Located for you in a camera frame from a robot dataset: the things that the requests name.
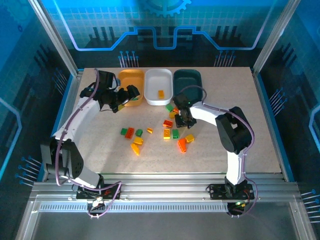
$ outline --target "gear logo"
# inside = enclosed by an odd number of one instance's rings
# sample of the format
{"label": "gear logo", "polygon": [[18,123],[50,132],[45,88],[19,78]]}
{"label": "gear logo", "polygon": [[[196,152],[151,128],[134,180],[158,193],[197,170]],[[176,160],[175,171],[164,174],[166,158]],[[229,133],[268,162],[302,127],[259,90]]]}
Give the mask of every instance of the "gear logo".
{"label": "gear logo", "polygon": [[28,0],[0,0],[0,5],[6,7],[13,19],[21,23],[28,19],[30,15],[30,4]]}
{"label": "gear logo", "polygon": [[174,14],[180,14],[180,10],[186,10],[186,5],[191,4],[191,0],[142,0],[145,10],[157,17],[162,15],[173,17]]}

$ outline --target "white bowl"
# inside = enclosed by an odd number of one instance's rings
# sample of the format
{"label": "white bowl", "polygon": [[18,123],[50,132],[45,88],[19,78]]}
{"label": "white bowl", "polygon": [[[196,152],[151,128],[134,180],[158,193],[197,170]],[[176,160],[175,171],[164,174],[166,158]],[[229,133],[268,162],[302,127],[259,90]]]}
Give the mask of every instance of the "white bowl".
{"label": "white bowl", "polygon": [[[164,98],[159,99],[158,92],[163,90]],[[168,69],[153,68],[145,73],[144,97],[148,104],[162,106],[170,103],[174,95],[173,75]]]}

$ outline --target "beige work surface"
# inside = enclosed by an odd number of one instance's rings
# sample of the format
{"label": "beige work surface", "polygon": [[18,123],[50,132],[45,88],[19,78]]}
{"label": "beige work surface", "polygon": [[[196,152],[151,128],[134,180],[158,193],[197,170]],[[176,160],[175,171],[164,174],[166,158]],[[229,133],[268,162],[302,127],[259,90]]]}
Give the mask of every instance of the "beige work surface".
{"label": "beige work surface", "polygon": [[[123,68],[99,68],[116,75]],[[146,72],[149,68],[140,68]],[[172,73],[181,67],[168,67]],[[185,67],[201,73],[208,96],[206,103],[223,108],[238,106],[255,132],[255,144],[246,158],[246,172],[279,173],[280,166],[249,67]],[[93,68],[85,68],[80,91],[96,79]],[[87,126],[79,143],[84,164],[97,173],[213,173],[227,171],[227,152],[218,130],[202,120],[191,129],[180,128],[181,137],[193,134],[195,141],[182,154],[177,140],[163,139],[163,122],[169,119],[165,106],[125,107],[118,113],[102,111]],[[120,135],[122,128],[143,129],[140,156],[132,151],[133,142]],[[147,132],[153,128],[153,134]]]}

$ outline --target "green block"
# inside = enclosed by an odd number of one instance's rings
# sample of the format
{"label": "green block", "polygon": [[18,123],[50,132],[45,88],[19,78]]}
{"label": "green block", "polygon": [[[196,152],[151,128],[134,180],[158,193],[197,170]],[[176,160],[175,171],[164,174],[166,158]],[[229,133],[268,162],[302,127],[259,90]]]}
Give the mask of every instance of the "green block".
{"label": "green block", "polygon": [[174,109],[174,107],[170,103],[166,105],[165,108],[169,111],[169,113]]}
{"label": "green block", "polygon": [[122,128],[121,129],[121,135],[123,135],[123,136],[126,135],[127,131],[128,131],[127,128]]}
{"label": "green block", "polygon": [[138,130],[135,132],[135,135],[136,135],[137,137],[141,137],[142,133],[143,133],[142,129],[138,129]]}
{"label": "green block", "polygon": [[173,135],[173,139],[178,139],[179,138],[179,130],[178,129],[173,129],[172,130],[172,135]]}

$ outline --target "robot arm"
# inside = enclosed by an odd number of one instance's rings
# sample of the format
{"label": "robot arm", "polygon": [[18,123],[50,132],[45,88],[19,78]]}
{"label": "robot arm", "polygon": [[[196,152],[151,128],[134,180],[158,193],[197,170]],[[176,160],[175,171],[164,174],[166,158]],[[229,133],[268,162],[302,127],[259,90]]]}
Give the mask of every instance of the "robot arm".
{"label": "robot arm", "polygon": [[247,184],[243,165],[243,152],[252,141],[249,130],[238,119],[232,117],[231,112],[248,123],[242,110],[239,107],[222,112],[223,109],[210,107],[201,101],[191,104],[183,93],[173,98],[174,104],[179,109],[175,115],[175,122],[178,128],[191,128],[197,120],[203,120],[217,127],[223,147],[227,151],[227,173],[225,177],[225,189],[229,197],[242,191],[242,186]]}
{"label": "robot arm", "polygon": [[95,94],[92,96],[94,89],[91,86],[94,83],[86,87],[80,94],[75,110],[64,125],[49,142],[40,146],[45,172],[56,174],[56,153],[59,149],[58,175],[89,188],[100,187],[103,181],[99,174],[84,166],[84,160],[77,148],[86,126],[104,105],[108,105],[116,113],[120,106],[140,95],[133,85],[129,85],[127,90],[119,88],[120,83],[111,72],[97,71],[97,74],[98,86]]}

